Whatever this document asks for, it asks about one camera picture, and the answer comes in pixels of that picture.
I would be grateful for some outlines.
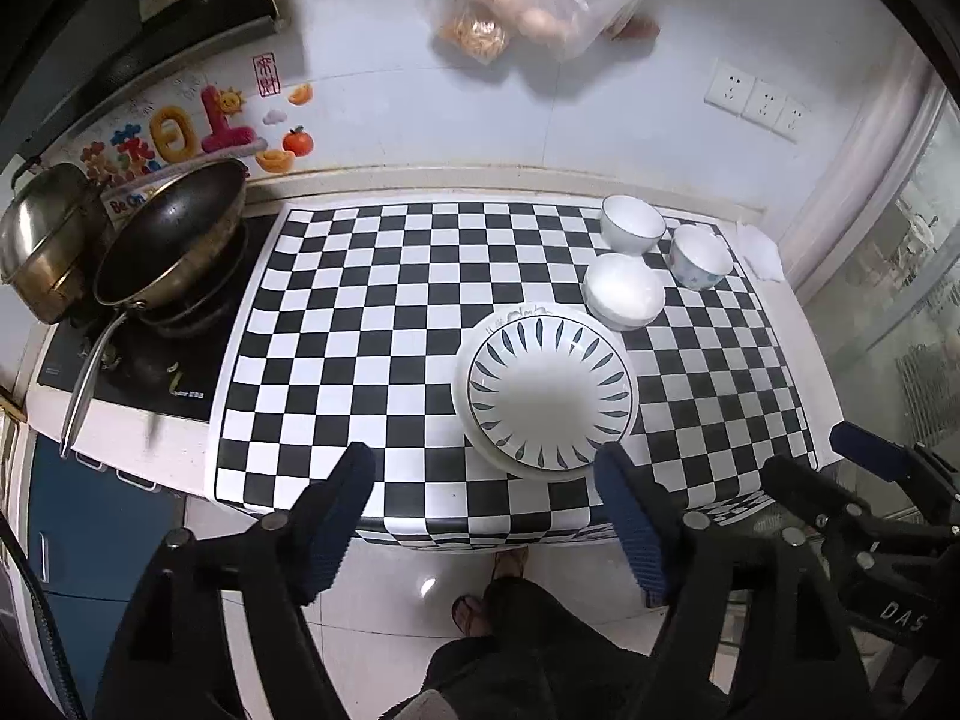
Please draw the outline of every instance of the red chinese character stamp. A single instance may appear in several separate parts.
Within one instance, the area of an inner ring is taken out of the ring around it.
[[[256,87],[262,98],[280,94],[280,75],[277,74],[277,60],[272,52],[253,57],[253,69],[256,71]]]

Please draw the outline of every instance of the bowl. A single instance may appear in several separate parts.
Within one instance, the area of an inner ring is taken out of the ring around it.
[[[590,263],[582,291],[589,312],[618,333],[650,324],[666,303],[659,276],[625,254],[602,254]]]
[[[664,217],[639,197],[612,194],[603,201],[600,234],[613,251],[643,254],[655,247],[665,232]]]
[[[481,455],[547,482],[586,476],[597,447],[627,435],[640,405],[623,341],[583,311],[551,303],[501,309],[469,331],[451,389]]]
[[[727,242],[694,224],[681,224],[673,231],[666,263],[673,277],[688,290],[715,287],[733,270]]]

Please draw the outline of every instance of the plate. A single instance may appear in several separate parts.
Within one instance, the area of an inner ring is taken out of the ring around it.
[[[623,341],[560,304],[523,303],[482,320],[464,336],[451,389],[470,443],[527,478],[583,477],[596,447],[637,419]]]

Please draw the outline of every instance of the person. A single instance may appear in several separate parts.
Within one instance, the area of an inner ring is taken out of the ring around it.
[[[416,696],[382,720],[608,720],[650,673],[647,656],[617,647],[523,578],[527,550],[497,554],[483,598],[451,614],[464,635],[440,646]],[[726,695],[704,685],[722,716]]]

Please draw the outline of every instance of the foot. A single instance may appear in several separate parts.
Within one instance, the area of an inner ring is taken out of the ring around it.
[[[523,577],[523,570],[527,565],[528,551],[526,547],[520,549],[510,549],[506,552],[497,552],[493,558],[493,576],[494,579],[501,577]]]
[[[462,595],[453,602],[450,608],[453,624],[465,637],[488,637],[491,633],[490,623],[483,610],[483,602],[472,595]]]

